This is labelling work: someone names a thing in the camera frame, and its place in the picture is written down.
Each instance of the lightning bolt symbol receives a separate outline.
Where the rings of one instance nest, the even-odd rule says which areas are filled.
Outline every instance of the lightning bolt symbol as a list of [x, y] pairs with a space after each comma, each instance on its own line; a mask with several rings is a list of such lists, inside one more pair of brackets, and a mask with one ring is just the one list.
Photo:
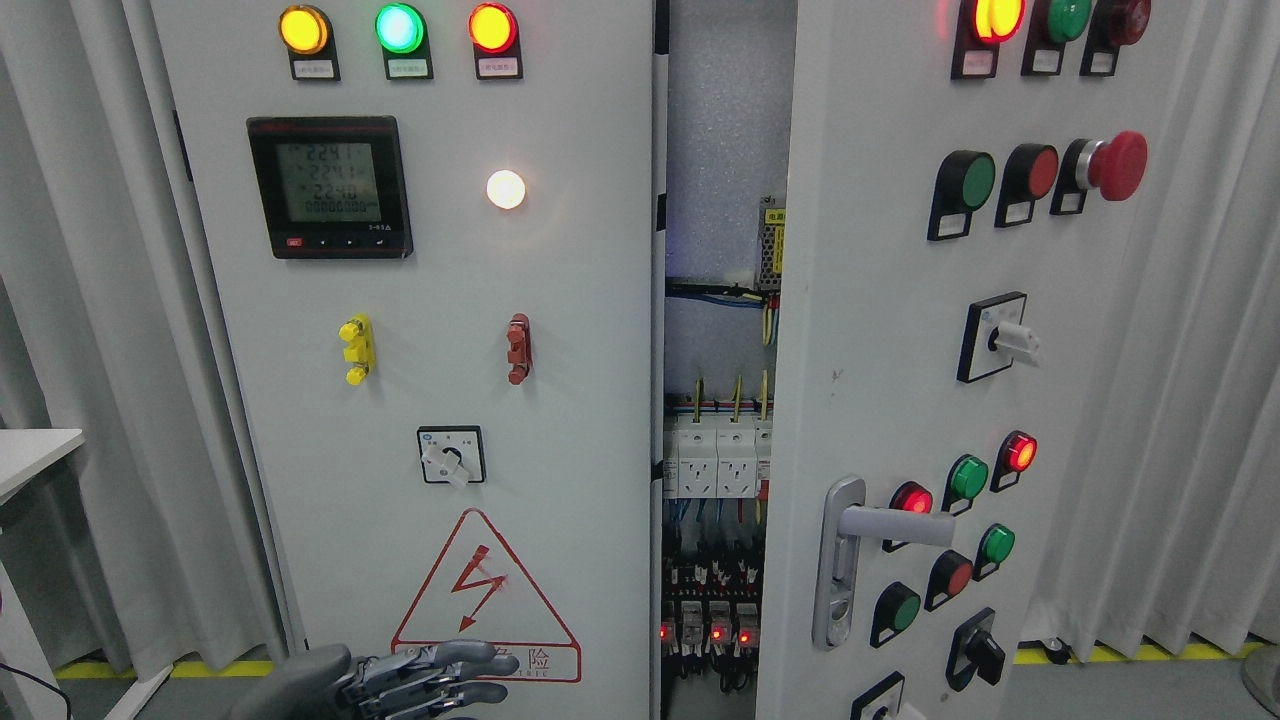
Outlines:
[[474, 583], [467, 582], [467, 578], [471, 577], [471, 573], [475, 573], [476, 570], [480, 569], [480, 564], [484, 562], [486, 555], [489, 555], [488, 546], [481, 544], [480, 547], [477, 547], [475, 555], [471, 556], [471, 561], [467, 562], [466, 569], [462, 570], [462, 574], [458, 575], [457, 582], [453, 583], [453, 589], [449, 591], [451, 593], [456, 593], [456, 592], [468, 591], [471, 588], [479, 588], [481, 585], [489, 585], [489, 592], [484, 593], [484, 597], [480, 598], [480, 602], [476, 605], [475, 610], [472, 610], [470, 615], [462, 616], [462, 623], [458, 625], [460, 633], [462, 630], [466, 630], [471, 625], [476, 624], [476, 615], [480, 612], [480, 609], [484, 607], [484, 603], [489, 602], [489, 598], [493, 597], [493, 593], [498, 592], [498, 589], [502, 588], [503, 583], [507, 582], [507, 575], [498, 575], [497, 578], [484, 578], [481, 580], [475, 580]]

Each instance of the green push button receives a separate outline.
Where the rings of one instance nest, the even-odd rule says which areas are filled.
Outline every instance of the green push button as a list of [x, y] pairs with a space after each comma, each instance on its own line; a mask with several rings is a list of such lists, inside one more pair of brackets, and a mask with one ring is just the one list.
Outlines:
[[1089, 26], [1089, 0], [1051, 0], [1048, 4], [1048, 38], [1070, 42], [1084, 35]]
[[983, 557], [996, 565], [1009, 560], [1014, 551], [1014, 532], [998, 523], [987, 528], [987, 533], [982, 536], [980, 551]]
[[920, 614], [920, 596], [913, 594], [902, 601], [902, 605], [897, 606], [897, 612], [893, 614], [893, 629], [902, 632], [911, 626], [915, 621], [915, 616]]
[[983, 152], [969, 164], [969, 169], [964, 174], [964, 187], [960, 195], [970, 210], [977, 210], [987, 202], [995, 187], [996, 161], [991, 159], [991, 155]]
[[973, 500], [978, 497], [982, 488], [987, 487], [987, 464], [973, 455], [965, 455], [960, 460], [956, 460], [956, 464], [951, 468], [951, 479], [947, 480], [947, 487], [957, 497]]

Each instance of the red indicator light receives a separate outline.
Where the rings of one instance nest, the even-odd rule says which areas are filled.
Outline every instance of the red indicator light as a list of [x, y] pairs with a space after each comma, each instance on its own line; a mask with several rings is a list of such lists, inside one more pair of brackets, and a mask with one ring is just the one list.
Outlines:
[[1025, 0], [977, 0], [973, 29], [978, 40], [988, 45], [1000, 45], [1018, 33], [1025, 14]]
[[1021, 473], [1036, 461], [1036, 438], [1027, 433], [1012, 433], [1005, 441], [1005, 466]]
[[890, 502], [890, 507], [927, 515], [933, 510], [933, 493], [918, 483], [905, 483], [893, 493], [893, 501]]
[[506, 53], [516, 44], [516, 15], [499, 3], [481, 3], [471, 10], [471, 19], [467, 22], [467, 31], [471, 33], [471, 42], [480, 50], [497, 55]]
[[970, 579], [973, 579], [973, 562], [964, 562], [947, 579], [947, 594], [960, 594]]

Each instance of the electrical wire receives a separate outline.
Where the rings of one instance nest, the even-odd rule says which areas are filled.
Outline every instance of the electrical wire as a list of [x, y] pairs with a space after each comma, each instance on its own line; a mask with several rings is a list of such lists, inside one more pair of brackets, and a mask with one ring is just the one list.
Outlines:
[[28, 680], [36, 683], [37, 685], [41, 685], [45, 689], [47, 689], [47, 691], [50, 691], [52, 693], [56, 693], [58, 697], [63, 698], [63, 703], [67, 706], [67, 720], [72, 720], [72, 698], [67, 697], [67, 693], [64, 693], [63, 691], [60, 691], [58, 688], [58, 685], [46, 683], [45, 680], [41, 680], [40, 678], [32, 675], [31, 673], [28, 673], [26, 670], [19, 670], [17, 667], [13, 667], [12, 665], [5, 665], [4, 662], [0, 662], [0, 670], [8, 670], [9, 673], [13, 673], [14, 675], [22, 675], [23, 678], [27, 678]]

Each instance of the white indicator light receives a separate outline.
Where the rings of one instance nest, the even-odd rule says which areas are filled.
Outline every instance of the white indicator light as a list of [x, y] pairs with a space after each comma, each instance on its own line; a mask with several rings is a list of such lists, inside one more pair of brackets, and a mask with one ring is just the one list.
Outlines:
[[494, 205], [511, 210], [525, 201], [525, 178], [511, 170], [498, 170], [489, 176], [485, 193]]

